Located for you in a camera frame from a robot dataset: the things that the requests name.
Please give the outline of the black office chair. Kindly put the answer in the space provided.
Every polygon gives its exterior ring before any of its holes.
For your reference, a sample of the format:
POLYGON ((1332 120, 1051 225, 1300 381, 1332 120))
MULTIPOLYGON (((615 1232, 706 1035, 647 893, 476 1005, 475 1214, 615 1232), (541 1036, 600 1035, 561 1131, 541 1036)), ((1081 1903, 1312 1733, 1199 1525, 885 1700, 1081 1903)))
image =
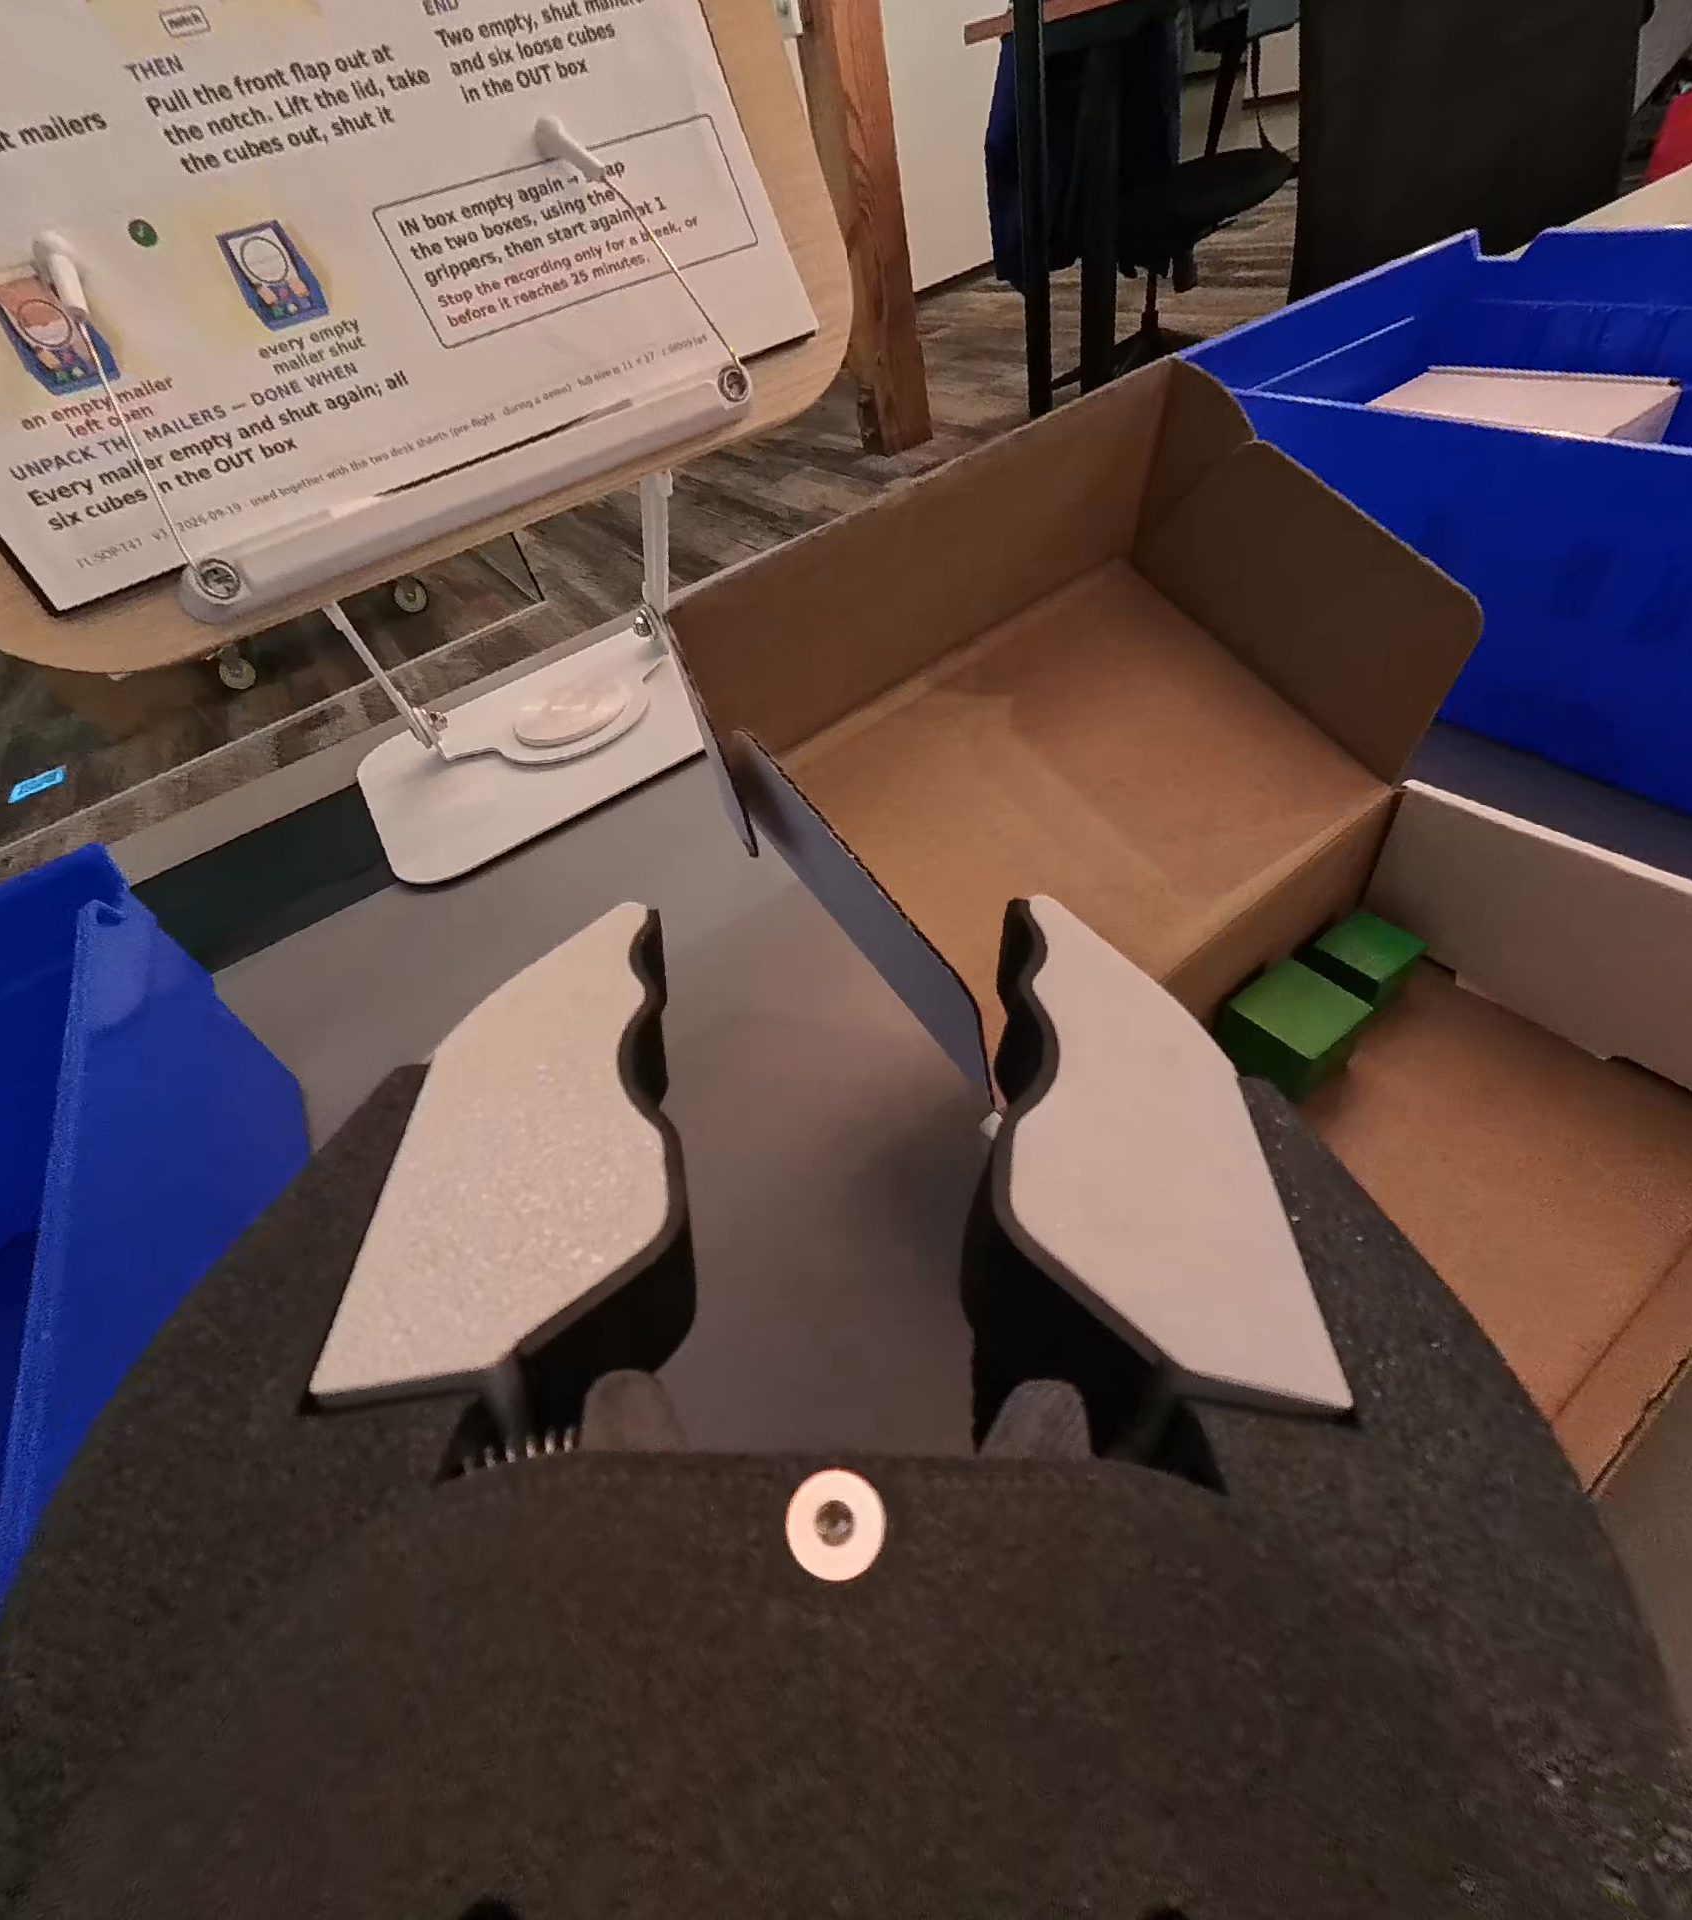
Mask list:
POLYGON ((1294 176, 1294 159, 1267 136, 1236 150, 1222 148, 1221 136, 1234 86, 1261 69, 1261 43, 1296 20, 1299 5, 1018 2, 964 30, 970 44, 1003 44, 1006 36, 1015 43, 1024 273, 1018 296, 1030 417, 1045 417, 1060 388, 1086 394, 1166 356, 1160 283, 1168 278, 1181 293, 1192 289, 1199 245, 1267 204, 1294 176), (1162 179, 1122 189, 1115 34, 1168 9, 1181 30, 1181 153, 1162 179), (1079 36, 1091 55, 1076 156, 1081 258, 1062 271, 1049 265, 1051 29, 1079 36))

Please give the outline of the white document stand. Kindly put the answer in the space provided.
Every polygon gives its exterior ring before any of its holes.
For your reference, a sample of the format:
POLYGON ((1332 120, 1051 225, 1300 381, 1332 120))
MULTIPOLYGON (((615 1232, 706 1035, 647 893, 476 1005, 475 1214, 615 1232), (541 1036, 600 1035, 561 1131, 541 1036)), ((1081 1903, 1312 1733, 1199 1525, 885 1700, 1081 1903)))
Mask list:
POLYGON ((323 139, 276 101, 178 154, 177 204, 145 210, 124 124, 20 169, 44 301, 17 336, 99 414, 73 460, 9 456, 40 530, 28 576, 60 618, 162 589, 178 631, 320 611, 391 689, 341 602, 349 581, 640 469, 638 611, 575 660, 435 717, 398 695, 401 743, 360 766, 398 879, 438 884, 697 754, 664 636, 673 455, 754 413, 764 331, 801 339, 758 169, 703 104, 393 109, 323 139))

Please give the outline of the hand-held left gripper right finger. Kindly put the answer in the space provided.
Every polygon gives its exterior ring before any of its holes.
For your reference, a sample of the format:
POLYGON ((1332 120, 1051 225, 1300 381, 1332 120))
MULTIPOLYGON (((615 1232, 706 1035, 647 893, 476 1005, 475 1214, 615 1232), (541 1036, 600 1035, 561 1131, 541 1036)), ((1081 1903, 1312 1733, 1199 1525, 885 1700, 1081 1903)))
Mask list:
POLYGON ((999 1129, 963 1239, 974 1440, 1030 1383, 1104 1458, 1164 1461, 1195 1407, 1356 1408, 1242 1081, 1058 900, 1008 900, 999 1129))

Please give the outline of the green cube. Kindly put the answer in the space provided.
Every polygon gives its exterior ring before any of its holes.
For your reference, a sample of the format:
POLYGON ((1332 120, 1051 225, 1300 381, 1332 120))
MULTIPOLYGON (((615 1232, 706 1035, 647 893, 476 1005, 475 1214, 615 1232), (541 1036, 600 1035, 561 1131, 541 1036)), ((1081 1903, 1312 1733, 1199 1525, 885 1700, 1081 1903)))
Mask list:
POLYGON ((1303 1106, 1339 1079, 1374 1019, 1355 992, 1282 958, 1221 1006, 1212 1035, 1242 1079, 1303 1106))
POLYGON ((1299 961, 1368 1008, 1385 1010, 1405 995, 1427 954, 1425 938, 1361 908, 1315 935, 1299 961))

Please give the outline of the blue jacket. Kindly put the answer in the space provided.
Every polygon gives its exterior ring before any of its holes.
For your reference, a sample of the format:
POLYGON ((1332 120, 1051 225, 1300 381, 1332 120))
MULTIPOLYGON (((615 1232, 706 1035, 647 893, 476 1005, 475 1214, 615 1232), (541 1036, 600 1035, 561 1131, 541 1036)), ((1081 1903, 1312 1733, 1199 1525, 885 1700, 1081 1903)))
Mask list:
MULTIPOLYGON (((1160 180, 1181 153, 1183 60, 1179 12, 1153 11, 1138 26, 1113 36, 1119 82, 1119 165, 1122 189, 1160 180)), ((1089 91, 1091 55, 1079 36, 1056 26, 1047 34, 1049 266, 1081 261, 1076 175, 1079 124, 1089 91)), ((995 275, 1024 293, 1024 221, 1021 193, 1018 58, 1005 36, 982 145, 989 231, 995 275)))

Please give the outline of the wooden furniture leg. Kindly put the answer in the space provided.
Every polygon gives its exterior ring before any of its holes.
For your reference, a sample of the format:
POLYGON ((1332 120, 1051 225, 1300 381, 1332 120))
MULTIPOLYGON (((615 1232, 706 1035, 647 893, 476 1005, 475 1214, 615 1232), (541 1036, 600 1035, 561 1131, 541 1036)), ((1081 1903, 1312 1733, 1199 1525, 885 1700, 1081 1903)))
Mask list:
POLYGON ((932 438, 880 2, 803 2, 811 135, 849 255, 847 366, 860 444, 885 458, 932 438))

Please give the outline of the white cardboard mailer box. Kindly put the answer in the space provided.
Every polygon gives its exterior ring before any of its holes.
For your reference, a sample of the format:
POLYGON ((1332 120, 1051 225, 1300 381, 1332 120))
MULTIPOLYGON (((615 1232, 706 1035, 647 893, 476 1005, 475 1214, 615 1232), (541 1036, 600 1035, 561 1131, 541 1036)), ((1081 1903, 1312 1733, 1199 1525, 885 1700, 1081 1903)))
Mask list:
POLYGON ((1366 408, 1550 438, 1658 444, 1683 396, 1677 379, 1438 365, 1366 408))
POLYGON ((1692 1365, 1692 829, 1506 757, 1411 779, 1480 629, 1181 365, 668 616, 743 840, 989 1092, 1015 898, 1210 1031, 1362 908, 1425 940, 1299 1110, 1600 1485, 1692 1365))

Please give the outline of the blue plastic bin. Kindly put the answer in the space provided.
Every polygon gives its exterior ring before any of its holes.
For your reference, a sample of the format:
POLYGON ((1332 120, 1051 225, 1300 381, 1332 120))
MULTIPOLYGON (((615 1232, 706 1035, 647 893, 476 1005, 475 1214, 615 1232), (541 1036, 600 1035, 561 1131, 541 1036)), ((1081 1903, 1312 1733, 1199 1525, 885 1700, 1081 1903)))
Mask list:
POLYGON ((1184 352, 1256 433, 1460 583, 1442 718, 1613 786, 1692 777, 1692 227, 1459 234, 1184 352), (1434 369, 1646 377, 1662 441, 1398 417, 1434 369))
POLYGON ((0 883, 0 1607, 99 1412, 306 1160, 299 1079, 110 853, 0 883))

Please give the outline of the black partition panel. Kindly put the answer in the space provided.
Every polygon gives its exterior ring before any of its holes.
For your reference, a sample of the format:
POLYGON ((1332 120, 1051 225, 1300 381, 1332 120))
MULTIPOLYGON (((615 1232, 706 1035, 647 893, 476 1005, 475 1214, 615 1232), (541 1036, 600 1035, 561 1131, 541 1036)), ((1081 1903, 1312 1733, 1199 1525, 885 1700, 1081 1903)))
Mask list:
POLYGON ((1514 253, 1620 193, 1641 2, 1304 2, 1288 301, 1475 233, 1514 253))

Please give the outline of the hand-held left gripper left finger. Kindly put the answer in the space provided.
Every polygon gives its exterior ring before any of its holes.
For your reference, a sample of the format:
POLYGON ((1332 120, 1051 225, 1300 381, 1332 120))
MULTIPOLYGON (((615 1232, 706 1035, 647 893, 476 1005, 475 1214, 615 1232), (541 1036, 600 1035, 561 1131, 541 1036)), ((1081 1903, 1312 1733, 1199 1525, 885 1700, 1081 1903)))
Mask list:
POLYGON ((457 1401, 457 1449, 685 1449, 697 1312, 664 1110, 661 915, 622 902, 438 1045, 308 1379, 316 1412, 457 1401))

